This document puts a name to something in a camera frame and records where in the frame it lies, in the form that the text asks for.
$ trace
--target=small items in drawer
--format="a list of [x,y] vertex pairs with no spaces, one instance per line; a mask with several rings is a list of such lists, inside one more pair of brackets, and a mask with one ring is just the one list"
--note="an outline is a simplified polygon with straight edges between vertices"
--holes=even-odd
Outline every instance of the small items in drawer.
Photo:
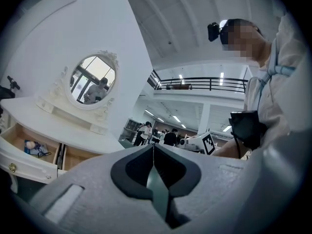
[[24,152],[30,155],[37,155],[38,158],[50,155],[46,144],[41,144],[36,141],[25,140]]

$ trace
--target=white vanity table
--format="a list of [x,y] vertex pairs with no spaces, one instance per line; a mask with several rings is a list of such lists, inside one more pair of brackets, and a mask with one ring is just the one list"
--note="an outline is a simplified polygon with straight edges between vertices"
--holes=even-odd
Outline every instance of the white vanity table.
[[[117,79],[116,55],[100,51],[97,56],[114,69]],[[14,192],[15,176],[50,183],[86,159],[124,149],[106,122],[118,80],[104,99],[83,105],[69,89],[74,69],[66,67],[48,92],[1,101],[5,130],[0,135],[0,168],[9,173]],[[25,153],[25,140],[45,143],[51,154],[39,158]]]

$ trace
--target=drawer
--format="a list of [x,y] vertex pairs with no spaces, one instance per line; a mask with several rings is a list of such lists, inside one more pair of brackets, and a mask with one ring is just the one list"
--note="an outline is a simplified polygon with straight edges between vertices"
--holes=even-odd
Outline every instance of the drawer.
[[86,159],[100,156],[88,151],[65,145],[62,170],[68,171]]
[[[46,144],[51,154],[39,158],[25,153],[26,139]],[[16,124],[0,135],[0,166],[13,175],[49,183],[57,178],[56,161],[61,146],[56,141]]]

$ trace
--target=white pillar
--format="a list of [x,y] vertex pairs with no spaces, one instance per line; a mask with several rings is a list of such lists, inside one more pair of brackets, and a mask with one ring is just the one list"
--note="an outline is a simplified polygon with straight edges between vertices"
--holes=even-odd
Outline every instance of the white pillar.
[[207,132],[209,115],[210,115],[210,103],[204,103],[203,112],[201,114],[201,119],[200,119],[197,134],[202,134],[202,133]]

